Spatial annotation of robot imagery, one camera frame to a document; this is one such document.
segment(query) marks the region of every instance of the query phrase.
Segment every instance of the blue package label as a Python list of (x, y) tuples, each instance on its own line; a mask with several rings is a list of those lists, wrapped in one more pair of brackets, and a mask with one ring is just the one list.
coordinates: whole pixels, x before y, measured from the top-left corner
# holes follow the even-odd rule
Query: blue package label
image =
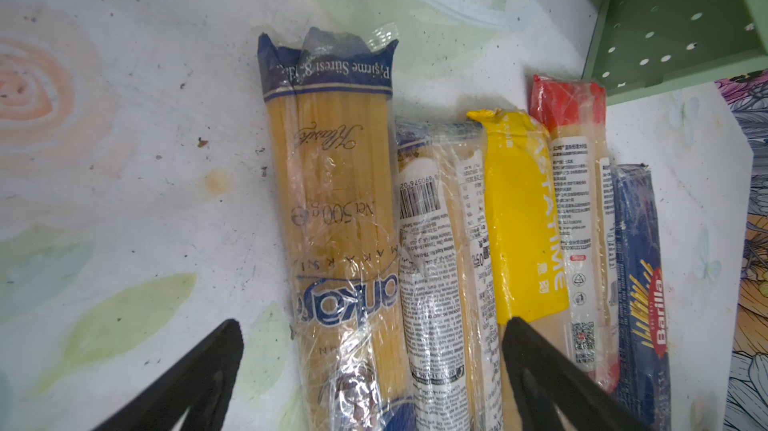
[(620, 377), (614, 398), (658, 431), (670, 429), (667, 308), (650, 170), (614, 167)]
[(312, 28), (302, 50), (259, 37), (264, 102), (280, 96), (348, 91), (392, 95), (392, 58), (397, 40), (372, 52), (358, 36)]

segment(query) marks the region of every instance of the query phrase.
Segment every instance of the white package label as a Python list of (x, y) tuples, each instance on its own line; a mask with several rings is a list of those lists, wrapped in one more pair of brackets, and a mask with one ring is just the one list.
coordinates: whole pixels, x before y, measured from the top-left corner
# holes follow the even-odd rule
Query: white package label
[(475, 291), (480, 309), (481, 359), (485, 391), (486, 431), (502, 429), (501, 357), (496, 324), (496, 298), (493, 290), (488, 225), (485, 222), (485, 168), (482, 153), (458, 163), (458, 183), (466, 219), (466, 232), (475, 270)]
[(571, 297), (571, 339), (574, 359), (594, 370), (595, 344), (600, 343), (598, 296), (595, 286), (589, 141), (585, 136), (552, 140), (554, 192)]
[(610, 316), (610, 346), (619, 349), (618, 275), (616, 274), (616, 207), (614, 180), (610, 174), (610, 159), (600, 159), (603, 189), (603, 232), (608, 253), (608, 315)]
[(419, 429), (469, 429), (456, 249), (437, 164), (400, 172), (400, 293)]

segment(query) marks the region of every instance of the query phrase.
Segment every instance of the yellow spaghetti package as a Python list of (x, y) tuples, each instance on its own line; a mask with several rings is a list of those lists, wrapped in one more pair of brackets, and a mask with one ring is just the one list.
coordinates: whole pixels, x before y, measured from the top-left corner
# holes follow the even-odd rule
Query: yellow spaghetti package
[[(493, 263), (499, 342), (514, 316), (557, 349), (568, 346), (568, 288), (547, 129), (520, 110), (467, 114), (488, 135), (485, 214)], [(521, 429), (502, 357), (504, 429)]]

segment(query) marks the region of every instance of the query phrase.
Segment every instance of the plastic wrap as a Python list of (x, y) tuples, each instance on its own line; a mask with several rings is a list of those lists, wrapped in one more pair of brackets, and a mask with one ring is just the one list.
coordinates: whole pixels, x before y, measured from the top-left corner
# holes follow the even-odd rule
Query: plastic wrap
[[(520, 110), (468, 116), (483, 124), (488, 139), (485, 215), (499, 341), (507, 322), (519, 316), (566, 353), (571, 318), (547, 129)], [(503, 357), (502, 376), (504, 429), (521, 429)]]
[(605, 142), (605, 89), (536, 76), (531, 116), (552, 141), (552, 168), (571, 298), (574, 362), (607, 391), (618, 380), (613, 181)]
[(310, 428), (415, 427), (402, 328), (389, 100), (396, 42), (259, 41)]
[(502, 428), (485, 132), (397, 123), (400, 287), (421, 431)]
[(657, 431), (670, 429), (667, 308), (650, 171), (614, 167), (621, 373), (614, 397)]

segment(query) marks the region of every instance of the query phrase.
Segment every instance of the painted leaf pattern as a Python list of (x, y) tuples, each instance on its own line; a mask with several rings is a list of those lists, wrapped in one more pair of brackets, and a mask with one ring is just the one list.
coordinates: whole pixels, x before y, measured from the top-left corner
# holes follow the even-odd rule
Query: painted leaf pattern
[(237, 382), (248, 397), (261, 396), (272, 388), (285, 367), (290, 348), (290, 328), (274, 301), (264, 308), (246, 341)]
[(91, 259), (94, 245), (61, 245), (64, 230), (32, 225), (0, 242), (0, 323), (50, 301)]
[(84, 364), (137, 347), (157, 333), (192, 293), (197, 277), (174, 274), (127, 288), (102, 301), (74, 325), (62, 359), (43, 377), (41, 391)]
[(301, 389), (293, 392), (283, 410), (283, 417), (277, 426), (279, 431), (305, 431), (309, 428), (302, 401)]

